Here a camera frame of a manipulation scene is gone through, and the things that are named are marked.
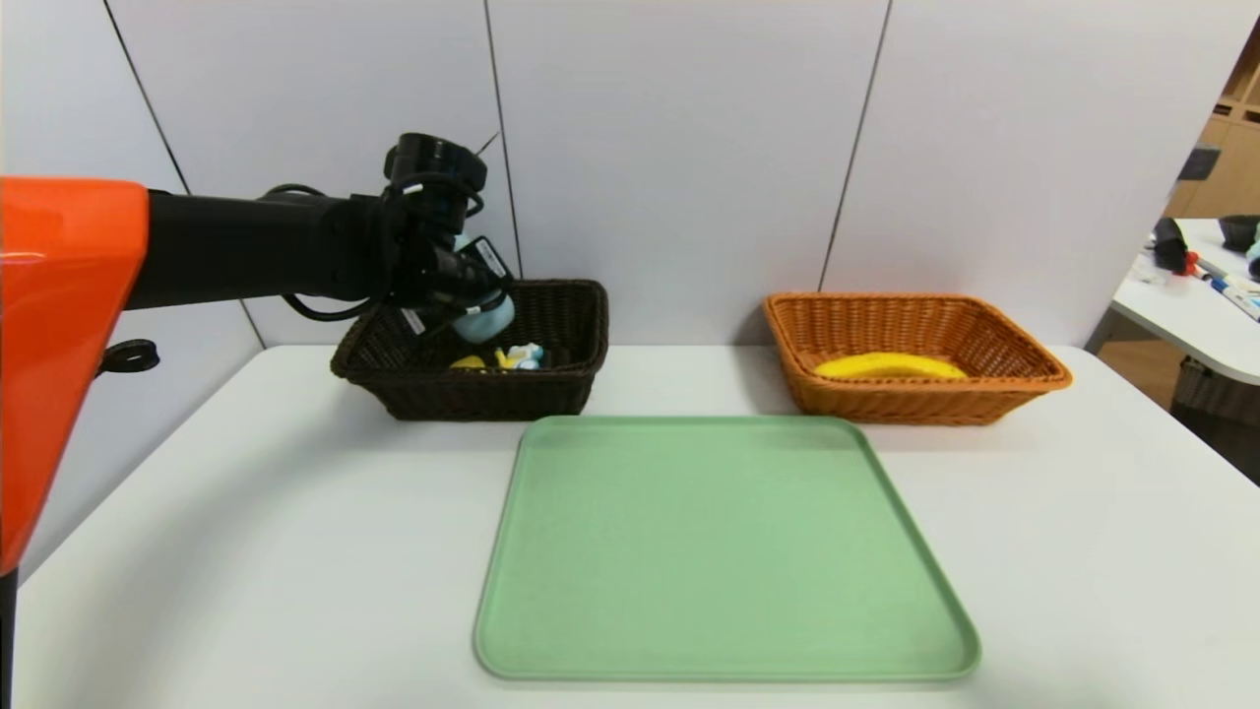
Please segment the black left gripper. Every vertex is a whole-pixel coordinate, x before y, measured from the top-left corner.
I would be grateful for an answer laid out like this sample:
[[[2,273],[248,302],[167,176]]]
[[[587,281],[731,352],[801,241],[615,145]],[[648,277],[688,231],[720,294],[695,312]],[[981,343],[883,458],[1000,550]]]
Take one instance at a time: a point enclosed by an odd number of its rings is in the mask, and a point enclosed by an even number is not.
[[[454,246],[435,246],[428,295],[450,309],[486,309],[488,317],[517,317],[508,290],[514,277],[485,235],[459,235]]]

